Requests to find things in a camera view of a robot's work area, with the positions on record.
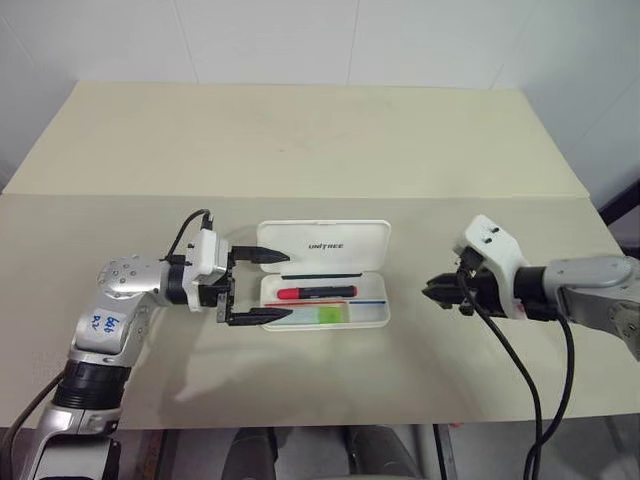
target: black wire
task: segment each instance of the black wire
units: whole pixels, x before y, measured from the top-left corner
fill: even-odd
[[[27,408],[25,408],[22,413],[18,415],[18,418],[16,418],[15,422],[13,422],[13,425],[11,425],[11,427],[9,427],[9,430],[7,430],[7,433],[5,433],[4,437],[2,438],[2,446],[0,447],[0,479],[13,479],[13,444],[16,435],[18,434],[18,431],[22,427],[22,424],[25,422],[25,420],[29,417],[29,415],[33,413],[36,407],[40,404],[40,402],[42,402],[42,400],[44,400],[49,392],[51,392],[51,390],[53,390],[56,385],[60,383],[60,380],[62,380],[63,376],[64,371],[58,373],[58,375],[56,375],[55,378],[51,380],[51,382],[49,382],[49,384],[44,387],[33,400],[31,400],[31,403],[29,403],[29,405],[27,405]]]
[[[571,333],[571,327],[569,327],[569,321],[564,315],[559,312],[558,322],[560,322],[562,332],[564,333],[565,342],[567,344],[567,373],[564,379],[562,398],[560,399],[560,404],[558,405],[558,410],[556,411],[553,420],[542,435],[540,445],[536,443],[531,447],[529,453],[527,453],[527,461],[525,462],[524,466],[525,475],[528,475],[528,472],[531,470],[531,462],[533,460],[535,448],[542,448],[542,445],[549,441],[549,439],[553,436],[553,434],[560,426],[562,417],[564,416],[564,413],[567,410],[567,405],[569,404],[569,398],[571,397],[571,388],[573,387],[573,374],[575,371],[575,345],[573,343],[573,335]]]
[[[507,337],[504,336],[504,334],[498,328],[498,326],[493,322],[493,320],[491,320],[491,318],[489,317],[487,312],[484,310],[484,308],[482,308],[482,306],[475,299],[475,297],[471,293],[471,290],[469,290],[469,286],[467,285],[468,275],[469,275],[469,272],[467,271],[465,266],[461,264],[460,268],[458,268],[458,271],[456,272],[456,278],[458,279],[458,285],[460,286],[460,289],[462,290],[463,295],[465,296],[467,301],[473,306],[474,310],[480,316],[480,318],[484,321],[484,323],[491,329],[493,334],[498,338],[498,340],[500,341],[504,349],[509,354],[509,357],[511,357],[511,360],[513,361],[515,366],[518,368],[518,370],[524,377],[524,380],[525,382],[527,382],[527,386],[531,391],[531,396],[533,397],[533,407],[535,411],[535,424],[536,424],[536,439],[532,447],[534,451],[532,478],[536,479],[538,478],[538,472],[540,470],[540,461],[541,461],[541,454],[542,454],[542,450],[541,450],[542,408],[540,406],[540,396],[538,395],[538,389],[536,388],[536,384],[531,378],[529,371],[522,363],[522,360],[520,360],[520,357],[518,357],[518,354],[509,343],[509,340],[507,340]],[[528,480],[528,474],[526,470],[524,470],[522,478],[524,480]]]
[[[201,208],[200,210],[196,210],[195,212],[193,212],[184,221],[184,223],[180,227],[180,230],[178,230],[178,235],[176,235],[176,239],[173,241],[173,243],[171,244],[171,247],[169,248],[169,251],[167,252],[167,255],[165,255],[164,257],[165,260],[168,259],[171,255],[173,255],[173,252],[175,252],[176,247],[180,243],[180,240],[182,239],[182,235],[184,235],[184,232],[189,226],[189,224],[193,221],[194,218],[200,215],[204,215],[202,217],[201,228],[211,228],[211,212],[209,210],[207,210],[206,208]]]

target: wall tile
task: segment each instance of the wall tile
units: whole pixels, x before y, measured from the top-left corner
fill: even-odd
[[[201,82],[346,82],[356,0],[176,3]]]
[[[11,176],[73,82],[41,74],[0,17],[0,168]]]
[[[534,0],[361,0],[355,85],[489,88]]]
[[[3,0],[39,67],[81,80],[195,81],[171,0]]]
[[[495,86],[522,88],[566,153],[638,74],[639,35],[637,0],[541,0]]]
[[[565,156],[598,208],[640,178],[640,79]]]

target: table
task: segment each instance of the table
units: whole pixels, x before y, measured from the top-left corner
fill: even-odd
[[[329,111],[337,120],[323,116]],[[351,131],[360,117],[373,120],[357,135],[336,133],[336,122]],[[415,122],[444,126],[438,137]],[[281,158],[276,146],[287,142],[295,154]],[[405,155],[380,162],[404,142]],[[314,167],[320,157],[341,175]],[[250,166],[258,176],[242,175]],[[452,242],[477,213],[518,238],[532,264],[619,252],[518,92],[80,83],[0,197],[0,381],[11,385],[0,424],[64,364],[102,264],[161,255],[182,219],[202,207],[235,244],[255,242],[256,225],[268,219],[388,220],[382,274],[391,321],[274,333],[216,324],[214,312],[165,309],[128,384],[123,428],[531,419],[528,390],[495,338],[477,318],[422,296],[424,282],[454,268]],[[260,275],[237,270],[239,309],[256,302]],[[552,416],[564,376],[559,326],[497,322]],[[639,411],[639,369],[624,344],[573,330],[568,416]]]

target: pen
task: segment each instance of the pen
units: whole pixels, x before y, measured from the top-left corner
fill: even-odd
[[[280,300],[301,300],[305,298],[326,297],[355,297],[358,289],[353,286],[345,287],[308,287],[308,288],[283,288],[278,290]]]

